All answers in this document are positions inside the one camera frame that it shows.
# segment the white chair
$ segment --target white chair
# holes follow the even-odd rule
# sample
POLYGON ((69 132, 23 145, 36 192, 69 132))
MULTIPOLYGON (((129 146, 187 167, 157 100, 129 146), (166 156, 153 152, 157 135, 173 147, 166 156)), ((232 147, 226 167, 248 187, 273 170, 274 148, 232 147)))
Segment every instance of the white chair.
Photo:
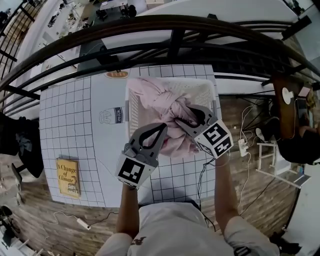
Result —
POLYGON ((303 173, 291 170, 291 162, 285 160, 279 152, 276 142, 273 143, 257 143, 259 145, 259 161, 257 172, 272 176, 278 180, 286 182, 298 189, 306 183, 311 177, 304 175, 303 173), (270 154, 262 155, 262 147, 273 147, 273 152, 270 154), (262 159, 272 157, 272 163, 269 165, 272 168, 272 172, 262 170, 262 159))
POLYGON ((25 242, 22 242, 17 237, 13 238, 11 246, 9 247, 9 254, 8 255, 15 255, 15 256, 40 256, 44 249, 41 249, 39 252, 36 250, 31 249, 28 246, 29 239, 25 242))

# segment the white t-shirt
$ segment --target white t-shirt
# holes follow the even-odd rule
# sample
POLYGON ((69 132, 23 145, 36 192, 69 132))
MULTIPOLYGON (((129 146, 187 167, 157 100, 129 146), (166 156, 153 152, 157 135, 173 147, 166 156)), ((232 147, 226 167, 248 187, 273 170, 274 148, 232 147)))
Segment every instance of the white t-shirt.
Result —
POLYGON ((96 256, 234 256, 247 247, 251 256, 279 256, 278 247, 240 216, 228 222, 224 237, 207 228, 191 203, 163 202, 139 210, 140 231, 113 234, 96 256))

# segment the person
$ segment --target person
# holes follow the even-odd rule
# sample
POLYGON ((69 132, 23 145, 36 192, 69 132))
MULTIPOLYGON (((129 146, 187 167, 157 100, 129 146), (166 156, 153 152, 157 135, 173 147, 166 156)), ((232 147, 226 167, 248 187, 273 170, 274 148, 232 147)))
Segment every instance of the person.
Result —
POLYGON ((0 11, 0 30, 5 26, 5 23, 9 17, 9 13, 10 9, 7 9, 6 11, 0 11))
POLYGON ((320 123, 317 129, 309 126, 309 116, 304 113, 301 117, 300 127, 294 131, 292 138, 281 139, 280 120, 273 116, 261 128, 256 128, 255 133, 264 142, 268 142, 274 136, 281 156, 297 164, 309 164, 320 158, 320 123))
POLYGON ((121 14, 123 18, 132 18, 137 15, 136 7, 134 5, 130 5, 129 8, 126 6, 121 9, 121 14))
POLYGON ((228 157, 216 160, 215 217, 223 237, 189 202, 138 206, 138 191, 123 185, 115 233, 96 256, 278 256, 278 247, 238 213, 228 157))

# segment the printed cup illustration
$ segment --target printed cup illustration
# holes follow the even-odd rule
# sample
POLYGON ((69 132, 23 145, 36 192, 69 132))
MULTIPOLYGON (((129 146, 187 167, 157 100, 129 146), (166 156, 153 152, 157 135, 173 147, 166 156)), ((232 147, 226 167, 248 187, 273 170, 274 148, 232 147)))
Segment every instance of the printed cup illustration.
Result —
POLYGON ((125 122, 125 107, 109 108, 99 113, 99 121, 101 124, 108 125, 122 124, 125 122))

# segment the dark clothing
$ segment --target dark clothing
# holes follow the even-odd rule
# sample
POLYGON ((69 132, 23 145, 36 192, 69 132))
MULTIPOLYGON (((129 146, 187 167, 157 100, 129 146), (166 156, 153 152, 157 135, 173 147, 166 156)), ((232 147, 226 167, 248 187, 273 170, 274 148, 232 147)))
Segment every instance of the dark clothing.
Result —
POLYGON ((2 24, 4 21, 8 19, 8 14, 6 14, 3 11, 0 11, 0 24, 2 24))
POLYGON ((303 137, 300 137, 296 131, 292 139, 280 139, 280 121, 276 118, 262 127, 261 132, 266 141, 274 135, 280 154, 291 163, 311 165, 320 158, 320 135, 318 133, 306 130, 303 137))

